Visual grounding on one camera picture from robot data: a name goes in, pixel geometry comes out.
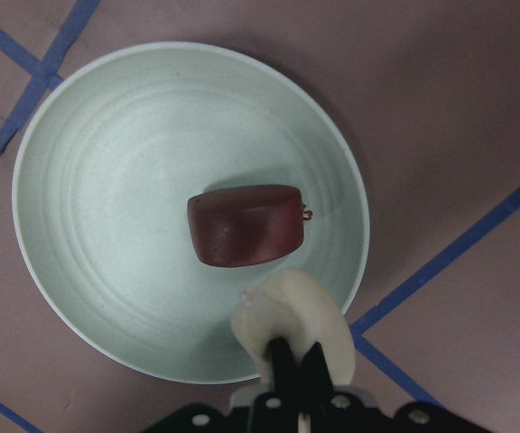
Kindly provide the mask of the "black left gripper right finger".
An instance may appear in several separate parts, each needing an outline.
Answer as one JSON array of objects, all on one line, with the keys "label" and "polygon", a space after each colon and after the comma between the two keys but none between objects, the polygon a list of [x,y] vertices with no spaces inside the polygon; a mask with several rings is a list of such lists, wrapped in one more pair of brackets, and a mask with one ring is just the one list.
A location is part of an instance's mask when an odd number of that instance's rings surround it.
[{"label": "black left gripper right finger", "polygon": [[334,388],[320,343],[302,359],[302,409],[307,432],[323,432],[329,424]]}]

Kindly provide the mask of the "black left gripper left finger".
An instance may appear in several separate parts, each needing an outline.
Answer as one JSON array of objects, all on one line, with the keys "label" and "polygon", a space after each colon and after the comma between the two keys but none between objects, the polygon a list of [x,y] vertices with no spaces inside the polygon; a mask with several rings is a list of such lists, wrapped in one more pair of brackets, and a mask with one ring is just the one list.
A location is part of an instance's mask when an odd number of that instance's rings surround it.
[{"label": "black left gripper left finger", "polygon": [[297,432],[301,409],[297,364],[288,342],[277,337],[268,344],[270,396],[266,408],[275,432]]}]

